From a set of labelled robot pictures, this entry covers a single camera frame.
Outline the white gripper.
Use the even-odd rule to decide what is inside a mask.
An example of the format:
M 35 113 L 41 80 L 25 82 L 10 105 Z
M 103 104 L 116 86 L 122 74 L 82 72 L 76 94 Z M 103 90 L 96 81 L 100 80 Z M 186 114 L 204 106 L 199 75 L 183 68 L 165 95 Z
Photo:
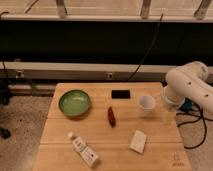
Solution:
M 175 94 L 170 87 L 165 86 L 161 95 L 162 103 L 167 111 L 163 116 L 163 122 L 165 125 L 171 124 L 175 120 L 176 111 L 184 103 L 184 98 Z

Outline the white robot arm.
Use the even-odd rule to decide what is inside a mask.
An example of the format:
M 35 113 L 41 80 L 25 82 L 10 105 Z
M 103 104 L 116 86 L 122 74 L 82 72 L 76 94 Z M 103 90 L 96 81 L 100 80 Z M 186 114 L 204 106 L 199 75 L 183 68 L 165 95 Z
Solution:
M 209 114 L 213 114 L 213 87 L 206 83 L 208 67 L 199 61 L 187 63 L 170 69 L 165 80 L 167 85 L 161 93 L 166 112 L 162 115 L 164 124 L 170 124 L 178 108 L 185 99 L 198 104 Z

